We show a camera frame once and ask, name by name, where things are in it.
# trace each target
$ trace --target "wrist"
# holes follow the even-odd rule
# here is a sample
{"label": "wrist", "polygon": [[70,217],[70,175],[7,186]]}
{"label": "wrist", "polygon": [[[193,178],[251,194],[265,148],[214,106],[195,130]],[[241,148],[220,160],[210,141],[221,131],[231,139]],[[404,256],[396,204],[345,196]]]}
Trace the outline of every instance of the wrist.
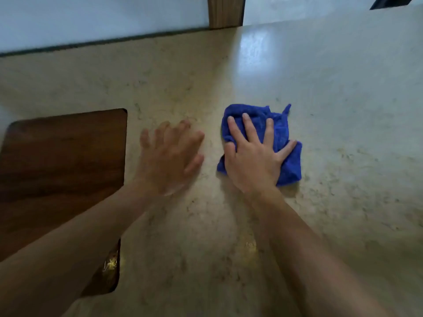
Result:
{"label": "wrist", "polygon": [[147,189],[134,182],[124,185],[115,194],[121,205],[135,215],[135,219],[158,199],[155,195],[150,194]]}
{"label": "wrist", "polygon": [[246,197],[247,201],[250,203],[264,201],[268,199],[270,196],[274,196],[274,195],[277,195],[283,198],[279,189],[272,184],[262,185],[260,187],[256,187],[244,192],[244,196]]}

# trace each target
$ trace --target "beige speckled countertop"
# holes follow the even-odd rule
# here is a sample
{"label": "beige speckled countertop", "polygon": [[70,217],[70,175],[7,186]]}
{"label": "beige speckled countertop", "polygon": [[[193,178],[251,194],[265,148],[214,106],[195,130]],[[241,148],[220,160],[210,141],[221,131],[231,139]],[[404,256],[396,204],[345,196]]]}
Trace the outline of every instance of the beige speckled countertop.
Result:
{"label": "beige speckled countertop", "polygon": [[65,316],[296,316],[239,194],[215,173],[231,103],[292,103],[303,180],[288,203],[400,316],[423,314],[423,7],[408,6],[0,58],[0,125],[128,111],[126,179],[141,127],[188,117],[206,160],[180,198],[122,237],[115,292]]}

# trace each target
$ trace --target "wooden trim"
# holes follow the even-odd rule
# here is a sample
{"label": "wooden trim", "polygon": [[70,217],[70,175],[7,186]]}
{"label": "wooden trim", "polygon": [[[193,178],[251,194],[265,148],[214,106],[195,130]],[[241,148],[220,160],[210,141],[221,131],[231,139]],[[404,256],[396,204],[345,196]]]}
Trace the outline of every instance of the wooden trim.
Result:
{"label": "wooden trim", "polygon": [[210,29],[242,26],[245,0],[208,0]]}
{"label": "wooden trim", "polygon": [[370,10],[384,9],[386,7],[402,7],[411,2],[411,0],[376,0]]}

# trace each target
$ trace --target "left hand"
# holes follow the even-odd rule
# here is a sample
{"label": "left hand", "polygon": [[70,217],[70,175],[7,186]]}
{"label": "left hand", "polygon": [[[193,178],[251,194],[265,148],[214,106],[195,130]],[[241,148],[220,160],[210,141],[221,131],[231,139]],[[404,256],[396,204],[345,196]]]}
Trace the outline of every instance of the left hand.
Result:
{"label": "left hand", "polygon": [[198,153],[204,139],[201,131],[192,132],[191,123],[182,120],[176,127],[163,122],[150,140],[148,130],[141,133],[142,148],[133,184],[148,197],[172,194],[186,185],[201,168],[204,155]]}

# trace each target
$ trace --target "right hand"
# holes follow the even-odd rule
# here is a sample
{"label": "right hand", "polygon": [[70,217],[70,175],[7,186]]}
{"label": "right hand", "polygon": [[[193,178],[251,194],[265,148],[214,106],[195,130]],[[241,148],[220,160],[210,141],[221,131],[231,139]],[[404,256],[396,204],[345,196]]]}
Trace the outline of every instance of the right hand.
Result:
{"label": "right hand", "polygon": [[242,115],[248,141],[244,138],[233,117],[228,118],[229,131],[237,145],[225,143],[225,168],[229,178],[241,192],[248,194],[272,188],[276,185],[282,162],[289,156],[297,142],[289,143],[279,152],[273,151],[273,120],[266,120],[263,143],[248,114]]}

